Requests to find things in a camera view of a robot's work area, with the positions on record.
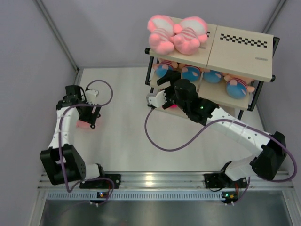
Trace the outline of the orange-faced blue doll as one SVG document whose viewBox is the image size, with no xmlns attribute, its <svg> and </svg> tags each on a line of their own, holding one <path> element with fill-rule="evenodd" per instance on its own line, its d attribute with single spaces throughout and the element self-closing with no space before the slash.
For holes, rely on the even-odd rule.
<svg viewBox="0 0 301 226">
<path fill-rule="evenodd" d="M 190 82 L 194 82 L 200 79 L 202 68 L 188 65 L 188 64 L 179 64 L 179 68 L 181 69 L 182 78 L 187 79 Z"/>
</svg>

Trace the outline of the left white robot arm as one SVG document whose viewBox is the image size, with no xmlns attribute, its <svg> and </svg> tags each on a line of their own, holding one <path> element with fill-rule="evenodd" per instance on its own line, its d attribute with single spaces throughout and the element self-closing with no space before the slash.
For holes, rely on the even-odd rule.
<svg viewBox="0 0 301 226">
<path fill-rule="evenodd" d="M 40 153 L 42 165 L 53 185 L 89 180 L 96 187 L 106 184 L 99 163 L 87 164 L 74 146 L 74 134 L 80 123 L 96 127 L 101 107 L 94 104 L 99 92 L 78 85 L 65 87 L 66 95 L 56 105 L 57 121 L 48 148 Z"/>
</svg>

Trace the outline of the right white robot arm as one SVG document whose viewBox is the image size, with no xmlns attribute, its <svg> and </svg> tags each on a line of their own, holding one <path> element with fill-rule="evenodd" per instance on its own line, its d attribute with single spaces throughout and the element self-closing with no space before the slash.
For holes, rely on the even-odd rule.
<svg viewBox="0 0 301 226">
<path fill-rule="evenodd" d="M 218 104 L 198 96 L 196 86 L 188 79 L 181 78 L 179 71 L 168 70 L 157 80 L 158 85 L 170 85 L 155 97 L 155 106 L 167 109 L 177 105 L 193 122 L 224 134 L 250 152 L 250 156 L 239 161 L 229 161 L 219 175 L 220 183 L 232 186 L 237 180 L 249 176 L 259 176 L 273 180 L 286 158 L 285 136 L 276 132 L 269 134 L 251 128 L 228 114 Z"/>
</svg>

